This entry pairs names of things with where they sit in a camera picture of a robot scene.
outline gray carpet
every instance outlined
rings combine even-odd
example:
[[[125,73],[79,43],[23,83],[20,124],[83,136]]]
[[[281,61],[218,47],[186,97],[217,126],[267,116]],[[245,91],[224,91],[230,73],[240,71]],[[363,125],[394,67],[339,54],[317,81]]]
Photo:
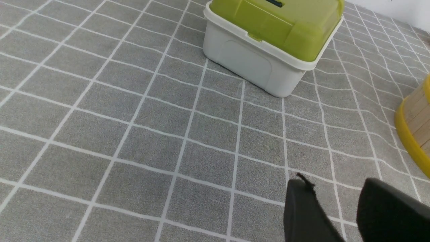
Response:
[[[1,0],[0,241],[282,241],[302,172],[348,241],[366,177],[430,205],[393,115],[430,35],[346,3],[274,98],[202,52],[207,0]]]

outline yellow basket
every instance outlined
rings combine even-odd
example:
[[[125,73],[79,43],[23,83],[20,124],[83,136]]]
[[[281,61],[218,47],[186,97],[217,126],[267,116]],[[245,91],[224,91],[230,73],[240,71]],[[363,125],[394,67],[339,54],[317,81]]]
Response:
[[[430,74],[403,100],[394,121],[406,151],[430,178]]]

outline lime green lid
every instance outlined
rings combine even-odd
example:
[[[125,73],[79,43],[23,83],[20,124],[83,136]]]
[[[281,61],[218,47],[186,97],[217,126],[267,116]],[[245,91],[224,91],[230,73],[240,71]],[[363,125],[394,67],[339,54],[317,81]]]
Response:
[[[210,9],[250,37],[311,62],[339,23],[344,0],[213,0]]]

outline plastic storage container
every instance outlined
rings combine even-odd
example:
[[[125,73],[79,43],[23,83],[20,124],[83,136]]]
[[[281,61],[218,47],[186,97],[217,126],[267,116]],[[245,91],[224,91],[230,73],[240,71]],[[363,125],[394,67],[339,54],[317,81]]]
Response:
[[[213,0],[203,51],[277,97],[313,70],[343,21],[343,0]]]
[[[403,146],[430,178],[430,74],[400,104],[394,123]]]

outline white plastic box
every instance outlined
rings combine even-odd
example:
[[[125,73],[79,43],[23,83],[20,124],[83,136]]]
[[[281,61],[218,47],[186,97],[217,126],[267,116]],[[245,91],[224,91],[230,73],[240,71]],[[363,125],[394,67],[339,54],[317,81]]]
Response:
[[[247,31],[212,12],[210,4],[203,11],[208,19],[205,55],[276,97],[290,95],[305,72],[315,68],[344,20],[342,16],[317,58],[306,62],[265,41],[254,40]]]

